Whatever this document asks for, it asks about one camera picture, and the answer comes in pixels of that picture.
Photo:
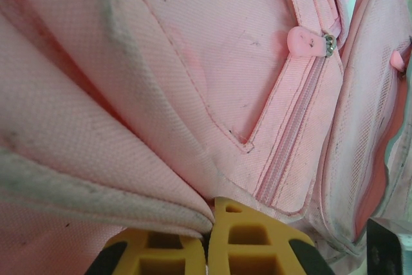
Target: yellow plastic object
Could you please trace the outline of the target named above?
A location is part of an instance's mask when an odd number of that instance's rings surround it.
[[[126,229],[104,246],[126,242],[127,247],[112,275],[206,274],[200,240],[158,232]]]
[[[209,275],[306,275],[290,240],[314,245],[301,231],[228,198],[215,198]]]

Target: black plastic part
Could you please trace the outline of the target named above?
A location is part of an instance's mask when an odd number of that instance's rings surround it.
[[[207,259],[209,257],[209,242],[211,241],[211,235],[212,233],[209,232],[207,234],[203,234],[203,241],[202,241],[202,246],[203,246],[203,250],[205,253],[205,259],[206,259],[206,263],[207,263]]]
[[[126,247],[127,242],[118,242],[103,249],[84,275],[112,275]]]
[[[372,219],[368,220],[368,274],[401,275],[402,248],[397,235]]]
[[[307,275],[335,275],[315,247],[301,240],[290,240],[289,244]]]

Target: pink backpack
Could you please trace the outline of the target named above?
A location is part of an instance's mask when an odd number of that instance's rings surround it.
[[[0,0],[0,34],[1,274],[83,274],[124,227],[200,238],[217,196],[347,274],[405,213],[406,0]]]

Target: zipper pull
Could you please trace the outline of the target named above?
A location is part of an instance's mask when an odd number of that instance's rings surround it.
[[[400,74],[405,72],[405,62],[398,51],[395,50],[392,52],[390,63]]]
[[[331,57],[336,49],[332,35],[316,35],[302,26],[293,27],[288,33],[288,49],[294,57]]]

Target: dark object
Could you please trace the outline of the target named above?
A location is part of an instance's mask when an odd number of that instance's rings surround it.
[[[403,220],[368,220],[368,274],[412,274],[412,223]]]
[[[90,265],[85,275],[111,275],[127,247],[126,242],[118,242],[103,249]]]
[[[290,240],[289,244],[307,275],[335,275],[315,247],[301,240]]]

